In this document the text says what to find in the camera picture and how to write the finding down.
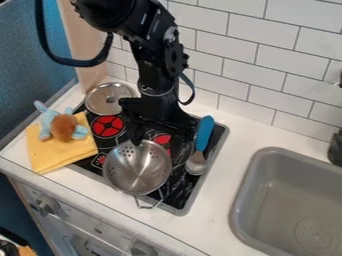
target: sink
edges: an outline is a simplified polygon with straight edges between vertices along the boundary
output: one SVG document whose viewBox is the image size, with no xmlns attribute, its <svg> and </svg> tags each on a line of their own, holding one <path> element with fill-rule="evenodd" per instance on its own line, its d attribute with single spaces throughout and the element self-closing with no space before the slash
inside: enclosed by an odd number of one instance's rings
<svg viewBox="0 0 342 256">
<path fill-rule="evenodd" d="M 281 148 L 252 158 L 230 212 L 234 234 L 275 256 L 342 255 L 342 169 Z"/>
</svg>

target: stovetop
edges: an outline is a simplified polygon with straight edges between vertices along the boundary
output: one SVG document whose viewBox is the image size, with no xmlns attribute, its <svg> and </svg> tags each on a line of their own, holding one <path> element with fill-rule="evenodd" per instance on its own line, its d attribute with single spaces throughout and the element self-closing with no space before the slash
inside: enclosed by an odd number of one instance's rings
<svg viewBox="0 0 342 256">
<path fill-rule="evenodd" d="M 126 124 L 120 114 L 115 116 L 98 116 L 89 112 L 84 104 L 78 107 L 75 110 L 75 113 L 81 111 L 86 113 L 99 153 L 96 156 L 74 163 L 73 167 L 76 168 L 71 168 L 105 183 L 104 178 L 102 177 L 102 165 L 106 160 L 107 154 L 114 147 L 128 140 L 125 131 Z M 214 161 L 228 132 L 229 130 L 227 127 L 218 124 L 215 125 L 209 145 L 204 152 L 205 157 L 209 157 L 210 159 L 208 161 L 208 170 L 206 171 L 206 174 L 209 172 L 210 163 Z M 171 136 L 169 134 L 151 129 L 146 132 L 145 139 L 152 140 L 162 145 L 171 156 L 169 144 Z M 174 163 L 172 173 L 167 182 L 160 188 L 160 191 L 154 191 L 147 196 L 139 197 L 139 199 L 154 204 L 160 200 L 161 192 L 164 200 L 163 203 L 159 205 L 160 208 L 175 215 L 186 214 L 190 210 L 192 202 L 206 176 L 193 176 L 186 172 L 185 162 L 190 157 L 193 150 L 193 143 L 183 144 L 180 154 L 175 159 L 172 159 L 172 162 Z"/>
</svg>

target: strainer handle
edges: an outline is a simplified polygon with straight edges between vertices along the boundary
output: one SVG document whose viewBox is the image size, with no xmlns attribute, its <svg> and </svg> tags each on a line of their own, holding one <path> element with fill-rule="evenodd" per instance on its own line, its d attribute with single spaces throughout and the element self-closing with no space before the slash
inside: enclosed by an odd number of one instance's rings
<svg viewBox="0 0 342 256">
<path fill-rule="evenodd" d="M 145 209 L 145 210 L 152 210 L 154 208 L 157 208 L 164 201 L 164 196 L 163 196 L 163 192 L 161 191 L 161 189 L 158 189 L 158 192 L 159 192 L 160 200 L 151 206 L 141 205 L 139 202 L 139 199 L 135 196 L 134 199 L 135 199 L 135 203 L 137 204 L 138 208 L 139 209 Z"/>
</svg>

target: brown plush ear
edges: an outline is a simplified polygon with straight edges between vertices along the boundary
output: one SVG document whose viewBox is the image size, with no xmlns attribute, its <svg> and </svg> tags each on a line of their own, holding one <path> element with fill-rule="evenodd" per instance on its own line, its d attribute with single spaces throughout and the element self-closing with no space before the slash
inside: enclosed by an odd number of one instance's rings
<svg viewBox="0 0 342 256">
<path fill-rule="evenodd" d="M 56 116 L 51 123 L 51 134 L 60 141 L 70 141 L 77 125 L 73 115 Z"/>
</svg>

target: white countertop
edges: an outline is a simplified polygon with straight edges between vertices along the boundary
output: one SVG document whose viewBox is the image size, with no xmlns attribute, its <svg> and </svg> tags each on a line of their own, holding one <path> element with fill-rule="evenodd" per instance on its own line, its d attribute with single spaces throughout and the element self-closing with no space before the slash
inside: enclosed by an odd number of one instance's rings
<svg viewBox="0 0 342 256">
<path fill-rule="evenodd" d="M 113 80 L 129 84 L 119 79 Z M 76 107 L 83 97 L 80 86 L 75 86 L 52 107 L 58 111 L 63 111 L 66 106 Z M 191 104 L 185 110 L 197 116 L 212 115 L 216 122 L 229 127 L 230 134 L 190 212 L 183 217 L 161 209 L 139 210 L 131 196 L 120 194 L 69 168 L 62 168 L 44 177 L 32 173 L 29 171 L 25 133 L 1 151 L 0 168 L 9 176 L 64 198 L 67 203 L 95 212 L 108 223 L 121 223 L 122 227 L 153 238 L 163 246 L 178 248 L 182 255 L 203 254 L 182 247 L 180 241 L 214 256 L 264 255 L 241 243 L 228 225 L 230 207 L 251 157 L 262 148 L 281 147 L 328 161 L 328 143 L 201 105 Z M 13 163 L 28 170 L 16 167 Z"/>
</svg>

